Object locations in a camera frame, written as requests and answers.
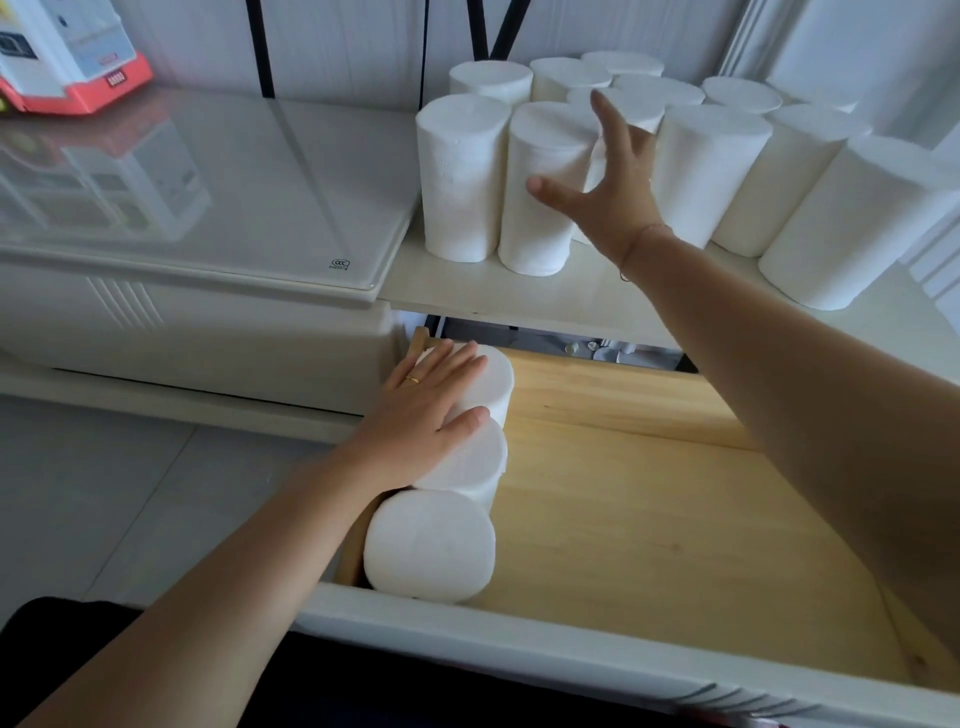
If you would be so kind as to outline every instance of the open drawer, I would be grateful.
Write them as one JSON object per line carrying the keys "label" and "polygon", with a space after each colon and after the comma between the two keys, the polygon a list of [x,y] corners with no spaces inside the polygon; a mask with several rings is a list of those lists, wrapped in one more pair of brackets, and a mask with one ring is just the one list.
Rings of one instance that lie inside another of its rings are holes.
{"label": "open drawer", "polygon": [[[431,343],[423,330],[413,346]],[[364,589],[374,503],[345,542],[348,588],[321,587],[301,626],[618,699],[960,725],[960,667],[704,379],[504,353],[516,389],[490,585],[455,607]]]}

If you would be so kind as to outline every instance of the white toilet paper roll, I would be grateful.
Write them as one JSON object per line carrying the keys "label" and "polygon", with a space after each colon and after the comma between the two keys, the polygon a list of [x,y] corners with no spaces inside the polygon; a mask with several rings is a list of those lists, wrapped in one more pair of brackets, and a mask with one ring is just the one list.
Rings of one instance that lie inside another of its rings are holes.
{"label": "white toilet paper roll", "polygon": [[856,109],[859,101],[849,94],[823,85],[806,85],[773,77],[767,79],[767,85],[782,97],[785,104],[812,104],[815,107],[849,113]]}
{"label": "white toilet paper roll", "polygon": [[[465,345],[454,344],[453,350],[458,352]],[[422,361],[432,351],[432,347],[427,349],[418,357],[417,361]],[[510,359],[500,349],[486,344],[477,345],[477,356],[486,356],[487,366],[484,367],[480,377],[460,397],[460,400],[453,405],[446,419],[449,422],[457,415],[473,407],[483,406],[490,410],[490,418],[497,422],[500,427],[503,427],[507,422],[510,396],[514,392],[514,365],[510,363]]]}
{"label": "white toilet paper roll", "polygon": [[545,175],[574,189],[587,181],[599,125],[581,109],[553,101],[524,104],[510,122],[510,152],[497,254],[507,268],[525,276],[552,276],[570,255],[573,223],[537,202],[527,178]]}
{"label": "white toilet paper roll", "polygon": [[757,257],[770,247],[847,139],[870,125],[844,111],[810,104],[769,113],[774,133],[713,232],[731,253]]}
{"label": "white toilet paper roll", "polygon": [[[592,88],[574,88],[566,95],[566,102],[582,109],[584,114],[593,114],[593,107],[590,105],[591,93],[593,93]],[[657,133],[665,111],[662,102],[657,99],[631,95],[620,88],[601,88],[600,93],[610,100],[628,124],[645,129],[650,133]],[[603,180],[606,172],[607,145],[603,139],[599,139],[590,155],[590,168],[587,171],[584,191],[590,192]],[[589,244],[587,237],[576,226],[573,229],[573,239]]]}
{"label": "white toilet paper roll", "polygon": [[632,74],[617,76],[613,82],[614,88],[642,98],[660,101],[668,109],[670,107],[696,106],[703,104],[706,94],[702,88],[693,84],[685,84],[676,79],[664,79],[660,76],[645,76]]}
{"label": "white toilet paper roll", "polygon": [[515,107],[530,101],[534,72],[512,61],[467,61],[450,69],[450,93],[476,93]]}
{"label": "white toilet paper roll", "polygon": [[711,76],[701,88],[707,101],[749,113],[768,113],[783,106],[783,99],[770,86],[733,76]]}
{"label": "white toilet paper roll", "polygon": [[759,262],[811,308],[845,308],[960,203],[960,169],[887,136],[847,142]]}
{"label": "white toilet paper roll", "polygon": [[507,438],[499,423],[490,418],[414,487],[459,493],[490,513],[497,483],[506,470]]}
{"label": "white toilet paper roll", "polygon": [[613,81],[602,66],[579,59],[536,59],[530,68],[534,72],[533,101],[566,101],[571,88],[603,88]]}
{"label": "white toilet paper roll", "polygon": [[496,250],[512,107],[476,94],[444,96],[417,114],[426,249],[458,263]]}
{"label": "white toilet paper roll", "polygon": [[667,109],[652,179],[663,222],[690,245],[705,248],[772,133],[762,118],[739,109]]}
{"label": "white toilet paper roll", "polygon": [[483,508],[442,491],[404,491],[377,508],[364,572],[379,592],[454,603],[493,576],[496,536]]}
{"label": "white toilet paper roll", "polygon": [[614,77],[631,73],[663,75],[663,61],[634,51],[590,51],[581,56],[580,60],[602,66]]}

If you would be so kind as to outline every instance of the hand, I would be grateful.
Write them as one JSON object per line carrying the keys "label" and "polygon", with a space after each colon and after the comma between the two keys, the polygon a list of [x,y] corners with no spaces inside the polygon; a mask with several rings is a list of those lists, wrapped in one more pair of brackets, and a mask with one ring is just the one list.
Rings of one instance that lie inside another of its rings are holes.
{"label": "hand", "polygon": [[453,342],[444,339],[419,364],[415,355],[405,358],[371,413],[331,459],[359,469],[376,493],[404,488],[429,473],[490,416],[486,407],[473,407],[444,425],[487,365],[487,357],[476,354],[476,342],[454,352]]}
{"label": "hand", "polygon": [[590,102],[607,144],[607,173],[590,192],[570,189],[544,177],[531,177],[527,191],[580,226],[600,253],[620,268],[640,232],[662,223],[650,189],[656,139],[627,125],[598,91]]}

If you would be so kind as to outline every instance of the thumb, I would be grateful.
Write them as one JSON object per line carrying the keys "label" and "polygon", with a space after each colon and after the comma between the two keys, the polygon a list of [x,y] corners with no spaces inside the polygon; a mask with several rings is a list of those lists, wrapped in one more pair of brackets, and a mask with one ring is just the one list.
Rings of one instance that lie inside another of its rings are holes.
{"label": "thumb", "polygon": [[444,456],[480,429],[480,426],[490,418],[490,410],[486,407],[473,407],[462,412],[450,422],[440,428],[441,447]]}
{"label": "thumb", "polygon": [[546,177],[531,177],[527,180],[527,192],[544,205],[562,212],[571,220],[584,197],[583,192],[570,189],[565,184]]}

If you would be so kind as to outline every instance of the bracelet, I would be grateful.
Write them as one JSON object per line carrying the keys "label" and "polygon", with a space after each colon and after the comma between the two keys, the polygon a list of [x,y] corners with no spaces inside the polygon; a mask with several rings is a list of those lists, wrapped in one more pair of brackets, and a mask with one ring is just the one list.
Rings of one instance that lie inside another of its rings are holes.
{"label": "bracelet", "polygon": [[645,228],[641,228],[641,229],[640,229],[640,232],[638,232],[638,233],[636,234],[636,236],[634,237],[634,242],[633,242],[633,244],[630,246],[630,248],[627,249],[627,253],[623,256],[623,260],[620,261],[620,265],[619,265],[619,267],[618,267],[618,269],[617,269],[617,270],[619,270],[619,272],[620,272],[620,280],[622,280],[623,282],[625,282],[625,283],[631,282],[630,279],[624,277],[624,275],[623,275],[623,269],[627,266],[627,262],[630,260],[630,255],[631,255],[631,253],[634,251],[634,249],[636,248],[636,244],[637,244],[642,238],[646,237],[646,235],[647,235],[648,232],[654,231],[654,230],[665,230],[665,231],[668,231],[670,234],[673,234],[673,228],[671,228],[671,227],[670,227],[669,225],[667,225],[666,223],[652,223],[652,224],[646,226]]}

